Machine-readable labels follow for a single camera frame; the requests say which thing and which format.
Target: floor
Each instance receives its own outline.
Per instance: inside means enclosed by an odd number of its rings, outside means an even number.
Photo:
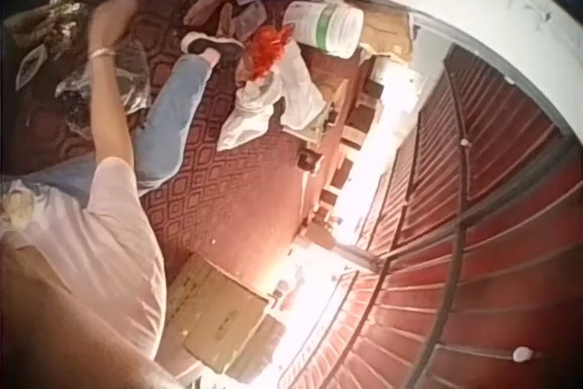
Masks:
[[[26,0],[23,6],[46,0]],[[98,0],[87,0],[96,3]],[[268,3],[276,22],[289,1]],[[140,0],[131,33],[148,52],[153,96],[169,76],[179,56],[179,24],[185,0]],[[45,66],[22,104],[8,145],[6,168],[13,174],[41,169],[91,150],[90,142],[70,133],[51,102],[56,82],[84,60],[83,48],[58,63]],[[351,87],[358,71],[357,56],[340,60],[306,52],[307,64],[342,72]],[[286,256],[302,218],[302,173],[296,168],[299,140],[281,132],[273,118],[269,132],[233,151],[216,151],[222,122],[233,105],[232,69],[217,69],[196,113],[179,174],[143,199],[144,208],[164,254],[168,280],[193,251],[264,292],[271,290],[278,263]],[[131,118],[135,127],[145,113]],[[334,150],[340,130],[323,146]],[[308,182],[304,198],[312,200],[325,177]]]

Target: red hair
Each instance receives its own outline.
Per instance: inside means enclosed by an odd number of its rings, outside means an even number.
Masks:
[[[293,26],[286,25],[278,31],[271,25],[260,27],[247,44],[247,53],[251,56],[253,69],[251,80],[264,77],[282,56],[285,45],[293,33]]]

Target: white wall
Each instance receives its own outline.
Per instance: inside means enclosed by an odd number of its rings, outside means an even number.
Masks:
[[[553,1],[391,1],[442,20],[490,47],[552,102],[583,141],[583,28]]]
[[[444,59],[452,42],[426,29],[420,28],[413,42],[413,62],[409,66],[415,72],[415,89],[421,102],[437,85],[444,72]]]

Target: plastic bag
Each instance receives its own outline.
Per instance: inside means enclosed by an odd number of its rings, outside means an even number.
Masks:
[[[148,60],[139,41],[123,40],[115,49],[119,93],[129,115],[151,105]],[[69,129],[82,138],[91,138],[91,69],[88,62],[56,86],[55,97],[65,111]]]

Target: sneaker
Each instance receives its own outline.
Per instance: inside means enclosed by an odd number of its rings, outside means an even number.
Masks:
[[[198,55],[206,49],[215,49],[223,61],[237,61],[243,50],[243,44],[234,38],[224,36],[207,36],[201,32],[189,32],[180,42],[185,54]]]

